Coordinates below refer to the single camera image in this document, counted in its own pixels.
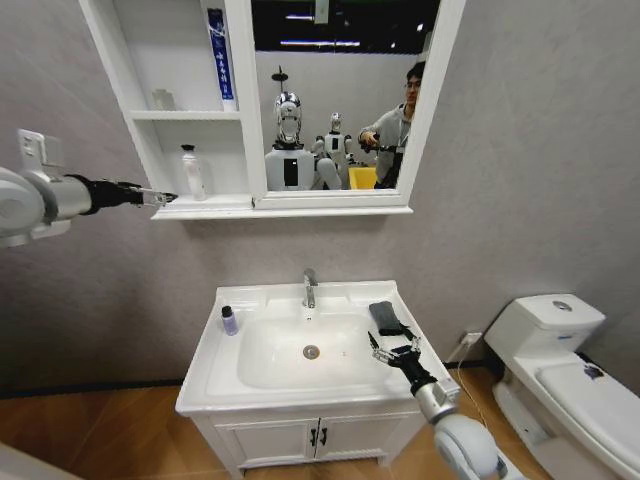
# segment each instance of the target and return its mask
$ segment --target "toilet seat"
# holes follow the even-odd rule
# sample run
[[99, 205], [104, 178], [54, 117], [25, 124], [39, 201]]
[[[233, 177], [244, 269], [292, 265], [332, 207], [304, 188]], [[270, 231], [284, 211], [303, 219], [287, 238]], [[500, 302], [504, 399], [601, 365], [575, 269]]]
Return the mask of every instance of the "toilet seat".
[[602, 447], [640, 472], [640, 398], [588, 363], [546, 367], [536, 378]]

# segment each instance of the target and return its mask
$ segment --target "mirror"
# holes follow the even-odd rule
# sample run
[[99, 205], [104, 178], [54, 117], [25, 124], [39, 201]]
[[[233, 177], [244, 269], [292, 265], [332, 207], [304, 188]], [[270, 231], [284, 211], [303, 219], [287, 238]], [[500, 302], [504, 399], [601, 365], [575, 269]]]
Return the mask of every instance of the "mirror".
[[396, 188], [439, 4], [251, 1], [269, 191]]

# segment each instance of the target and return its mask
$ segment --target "toilet tank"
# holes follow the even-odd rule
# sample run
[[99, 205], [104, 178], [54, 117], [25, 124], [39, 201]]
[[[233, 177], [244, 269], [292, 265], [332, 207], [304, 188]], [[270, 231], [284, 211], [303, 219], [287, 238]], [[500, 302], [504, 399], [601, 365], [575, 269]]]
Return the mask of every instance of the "toilet tank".
[[502, 357], [549, 357], [575, 351], [605, 316], [578, 297], [538, 295], [511, 302], [485, 340]]

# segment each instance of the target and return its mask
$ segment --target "sink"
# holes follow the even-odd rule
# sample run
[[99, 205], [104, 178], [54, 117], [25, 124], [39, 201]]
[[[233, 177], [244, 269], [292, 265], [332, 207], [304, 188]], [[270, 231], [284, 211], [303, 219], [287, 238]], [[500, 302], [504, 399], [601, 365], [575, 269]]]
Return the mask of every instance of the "sink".
[[[221, 287], [189, 367], [179, 412], [289, 408], [318, 402], [411, 400], [398, 369], [372, 357], [367, 332], [387, 350], [404, 336], [380, 337], [369, 305], [390, 301], [421, 337], [420, 362], [437, 379], [447, 371], [393, 281], [320, 283], [316, 307], [304, 307], [302, 284]], [[220, 312], [230, 305], [239, 332], [227, 336]]]
[[[367, 331], [374, 331], [375, 324], [370, 317], [313, 312], [310, 320], [302, 318], [247, 327], [238, 363], [241, 381], [268, 389], [326, 388], [382, 382], [391, 374], [371, 356]], [[311, 348], [310, 358], [305, 348]]]

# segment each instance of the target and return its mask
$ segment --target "gray jacket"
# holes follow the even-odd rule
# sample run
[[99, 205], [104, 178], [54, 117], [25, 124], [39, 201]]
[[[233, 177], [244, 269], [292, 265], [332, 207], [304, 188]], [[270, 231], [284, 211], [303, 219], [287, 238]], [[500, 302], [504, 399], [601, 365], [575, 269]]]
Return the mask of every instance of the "gray jacket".
[[[407, 144], [410, 130], [411, 122], [404, 118], [404, 104], [400, 104], [381, 116], [373, 125], [369, 125], [360, 130], [358, 138], [360, 138], [360, 135], [364, 132], [374, 132], [380, 135], [381, 145], [404, 147]], [[376, 165], [376, 177], [378, 177], [379, 183], [384, 180], [391, 165], [393, 165], [393, 153], [380, 152], [378, 164]]]

